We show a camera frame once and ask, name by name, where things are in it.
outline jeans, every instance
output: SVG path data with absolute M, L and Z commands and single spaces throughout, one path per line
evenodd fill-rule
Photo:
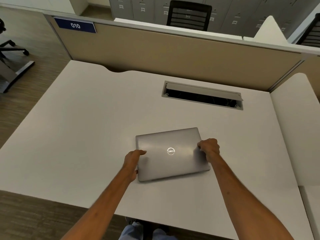
M 133 222 L 132 225 L 126 226 L 119 240 L 143 240 L 143 225 L 138 222 Z M 152 240 L 177 240 L 177 238 L 167 236 L 162 229 L 156 229 L 152 234 Z

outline laptop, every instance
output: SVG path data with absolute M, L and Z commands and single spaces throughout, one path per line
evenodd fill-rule
M 136 147 L 147 153 L 138 162 L 140 182 L 209 171 L 206 155 L 197 146 L 198 128 L 136 136 Z

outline person's left hand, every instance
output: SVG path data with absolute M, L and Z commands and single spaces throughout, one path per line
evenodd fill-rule
M 131 182 L 137 177 L 138 170 L 135 170 L 141 155 L 145 155 L 147 151 L 134 150 L 126 154 L 122 168 L 127 170 Z

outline hand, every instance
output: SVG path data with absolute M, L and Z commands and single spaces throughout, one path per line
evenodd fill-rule
M 215 157 L 220 155 L 220 146 L 217 139 L 209 138 L 198 142 L 198 147 L 201 151 L 204 151 L 208 162 L 212 162 Z
M 137 177 L 138 170 L 135 169 L 138 165 L 140 156 L 145 155 L 146 153 L 147 151 L 134 150 L 126 154 L 122 169 L 126 170 L 129 173 L 131 182 L 134 181 Z

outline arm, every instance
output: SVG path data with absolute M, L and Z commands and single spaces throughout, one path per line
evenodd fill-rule
M 217 177 L 230 219 L 240 240 L 293 240 L 279 219 L 234 175 L 220 156 L 216 139 L 200 141 Z
M 61 240 L 100 240 L 102 238 L 127 187 L 136 179 L 135 168 L 140 155 L 144 154 L 146 151 L 135 150 L 126 155 L 122 169 L 97 201 Z

